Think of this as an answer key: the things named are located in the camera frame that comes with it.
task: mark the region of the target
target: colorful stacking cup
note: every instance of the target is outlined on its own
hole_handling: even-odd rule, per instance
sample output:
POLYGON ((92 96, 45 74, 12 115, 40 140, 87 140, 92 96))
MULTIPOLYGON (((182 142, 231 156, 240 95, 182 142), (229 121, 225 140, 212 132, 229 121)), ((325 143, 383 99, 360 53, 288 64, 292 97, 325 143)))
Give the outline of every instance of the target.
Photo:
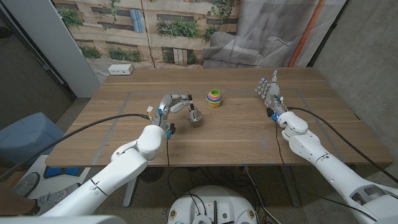
POLYGON ((222 99, 223 96, 221 95, 219 90, 211 90, 209 94, 207 94, 207 102, 211 107, 219 106, 222 99))

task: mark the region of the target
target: sneaker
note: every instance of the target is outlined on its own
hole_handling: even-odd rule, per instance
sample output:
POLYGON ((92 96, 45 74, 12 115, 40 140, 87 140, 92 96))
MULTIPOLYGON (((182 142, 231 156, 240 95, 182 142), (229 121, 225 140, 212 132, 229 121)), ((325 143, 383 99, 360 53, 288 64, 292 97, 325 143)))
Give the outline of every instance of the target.
POLYGON ((51 208, 56 206, 60 201, 62 201, 65 197, 70 195, 74 190, 80 187, 81 184, 75 183, 63 190, 60 190, 55 193, 48 193, 47 195, 41 196, 37 199, 37 205, 40 207, 40 211, 36 214, 37 216, 43 215, 51 208))
POLYGON ((18 184, 11 189, 16 194, 27 197, 37 186, 40 180, 40 175, 33 172, 20 180, 18 184))

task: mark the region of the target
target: white robotic arm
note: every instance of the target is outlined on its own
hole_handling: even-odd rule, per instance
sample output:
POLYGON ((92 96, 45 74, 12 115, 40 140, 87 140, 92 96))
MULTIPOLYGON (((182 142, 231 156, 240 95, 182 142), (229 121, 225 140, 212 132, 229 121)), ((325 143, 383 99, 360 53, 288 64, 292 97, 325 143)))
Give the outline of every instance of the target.
POLYGON ((174 125, 167 123, 168 113, 177 113, 188 105, 191 105, 188 120, 191 122, 201 120, 201 113, 193 106, 190 95, 164 96, 154 121, 144 128, 137 140, 119 147, 111 156, 111 163, 42 217, 92 214, 111 193, 136 178, 147 167, 148 161, 156 157, 165 133, 169 138, 175 131, 174 125))
POLYGON ((351 209, 360 223, 375 223, 391 217, 398 218, 398 190, 370 182, 343 162, 330 154, 320 143, 319 138, 308 130, 308 124, 293 112, 288 111, 276 84, 277 71, 272 83, 262 79, 255 91, 264 99, 267 113, 279 126, 283 138, 289 142, 291 150, 309 161, 341 195, 347 205, 357 208, 367 215, 351 209))

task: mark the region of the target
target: white power strip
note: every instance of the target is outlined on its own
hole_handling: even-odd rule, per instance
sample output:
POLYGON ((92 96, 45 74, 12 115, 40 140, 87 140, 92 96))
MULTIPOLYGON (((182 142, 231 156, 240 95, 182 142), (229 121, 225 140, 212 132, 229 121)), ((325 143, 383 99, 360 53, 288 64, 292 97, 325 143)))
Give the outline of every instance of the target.
POLYGON ((111 65, 108 68, 111 75, 130 75, 134 68, 131 64, 111 65))

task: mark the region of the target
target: backdrop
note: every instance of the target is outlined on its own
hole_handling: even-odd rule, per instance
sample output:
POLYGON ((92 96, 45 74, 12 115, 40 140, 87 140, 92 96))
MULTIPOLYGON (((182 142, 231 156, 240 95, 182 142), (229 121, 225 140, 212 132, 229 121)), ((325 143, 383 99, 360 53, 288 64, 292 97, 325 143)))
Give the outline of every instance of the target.
POLYGON ((345 0, 54 0, 103 82, 134 69, 305 67, 345 0))

